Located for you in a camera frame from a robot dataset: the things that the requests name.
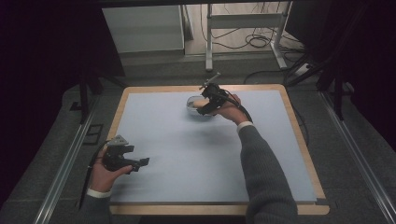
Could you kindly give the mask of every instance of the hand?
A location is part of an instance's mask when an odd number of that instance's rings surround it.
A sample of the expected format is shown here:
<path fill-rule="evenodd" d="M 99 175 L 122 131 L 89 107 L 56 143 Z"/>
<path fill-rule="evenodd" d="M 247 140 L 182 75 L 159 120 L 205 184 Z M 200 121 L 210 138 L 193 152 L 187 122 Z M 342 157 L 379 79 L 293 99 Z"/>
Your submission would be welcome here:
<path fill-rule="evenodd" d="M 241 104 L 241 99 L 239 99 L 239 97 L 236 94 L 233 94 L 233 96 L 229 96 L 229 98 L 232 100 L 236 100 L 236 102 L 238 104 Z M 211 115 L 220 114 L 225 119 L 229 119 L 229 120 L 233 121 L 236 125 L 238 125 L 244 121 L 248 121 L 248 118 L 246 117 L 246 115 L 238 107 L 236 107 L 234 104 L 232 104 L 228 101 L 226 103 L 224 103 L 224 105 L 222 107 L 214 110 L 210 114 Z"/>
<path fill-rule="evenodd" d="M 132 165 L 124 166 L 117 171 L 108 171 L 102 163 L 102 158 L 105 155 L 105 150 L 100 150 L 96 158 L 96 162 L 92 168 L 92 181 L 90 189 L 98 192 L 109 192 L 113 187 L 114 181 L 120 176 L 129 173 L 132 170 Z"/>

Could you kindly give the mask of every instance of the gray sleeve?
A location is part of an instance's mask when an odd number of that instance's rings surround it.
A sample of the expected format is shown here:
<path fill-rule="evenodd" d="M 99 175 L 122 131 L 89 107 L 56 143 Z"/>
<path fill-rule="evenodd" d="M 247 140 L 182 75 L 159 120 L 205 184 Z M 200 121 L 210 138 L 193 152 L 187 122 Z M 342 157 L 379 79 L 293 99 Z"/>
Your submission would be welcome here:
<path fill-rule="evenodd" d="M 111 223 L 110 197 L 94 198 L 85 195 L 84 202 L 76 217 L 77 224 L 109 224 Z"/>
<path fill-rule="evenodd" d="M 254 126 L 242 128 L 239 137 L 249 197 L 247 224 L 297 223 L 297 205 L 272 149 Z"/>

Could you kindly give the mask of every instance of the white shirt cuff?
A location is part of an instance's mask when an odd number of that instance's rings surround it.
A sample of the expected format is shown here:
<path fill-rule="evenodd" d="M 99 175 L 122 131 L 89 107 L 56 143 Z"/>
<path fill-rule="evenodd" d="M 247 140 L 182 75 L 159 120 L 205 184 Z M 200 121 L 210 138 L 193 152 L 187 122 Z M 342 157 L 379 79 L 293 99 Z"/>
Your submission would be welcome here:
<path fill-rule="evenodd" d="M 107 198 L 110 197 L 111 191 L 103 193 L 93 189 L 88 189 L 87 194 L 92 196 L 93 198 Z"/>
<path fill-rule="evenodd" d="M 252 122 L 250 122 L 250 121 L 244 121 L 244 122 L 242 122 L 242 123 L 240 123 L 240 124 L 238 125 L 238 127 L 236 128 L 236 131 L 239 133 L 239 131 L 241 131 L 242 128 L 244 128 L 244 127 L 246 127 L 246 126 L 249 126 L 249 125 L 254 126 Z"/>

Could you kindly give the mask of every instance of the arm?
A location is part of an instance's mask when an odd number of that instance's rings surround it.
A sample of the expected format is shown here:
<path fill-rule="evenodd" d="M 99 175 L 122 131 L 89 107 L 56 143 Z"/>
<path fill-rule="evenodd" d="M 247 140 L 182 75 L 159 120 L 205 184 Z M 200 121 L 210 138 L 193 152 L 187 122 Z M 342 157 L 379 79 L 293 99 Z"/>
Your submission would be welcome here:
<path fill-rule="evenodd" d="M 87 190 L 84 202 L 78 211 L 77 224 L 109 224 L 111 223 L 110 195 L 114 181 L 132 170 L 132 166 L 125 166 L 118 171 L 110 172 L 102 164 L 105 152 L 99 152 L 92 168 L 91 185 Z"/>
<path fill-rule="evenodd" d="M 282 168 L 267 142 L 236 106 L 225 103 L 214 114 L 221 114 L 238 126 L 242 143 L 242 169 L 249 196 L 247 224 L 297 223 L 297 205 Z"/>

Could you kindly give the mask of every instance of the right hand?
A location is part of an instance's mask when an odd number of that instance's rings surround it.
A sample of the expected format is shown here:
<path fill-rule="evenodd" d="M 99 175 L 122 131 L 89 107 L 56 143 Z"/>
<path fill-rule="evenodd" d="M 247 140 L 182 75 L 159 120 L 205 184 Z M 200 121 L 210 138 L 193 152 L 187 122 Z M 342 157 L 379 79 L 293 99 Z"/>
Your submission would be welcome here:
<path fill-rule="evenodd" d="M 236 100 L 238 104 L 241 104 L 241 99 L 236 94 L 233 94 L 233 96 L 229 95 L 229 98 L 232 100 Z M 244 121 L 248 121 L 248 118 L 246 115 L 234 104 L 230 102 L 224 103 L 222 107 L 219 109 L 214 110 L 213 112 L 210 113 L 211 115 L 217 115 L 220 114 L 222 115 L 225 119 L 229 119 L 233 121 L 236 125 L 239 125 L 240 123 Z"/>

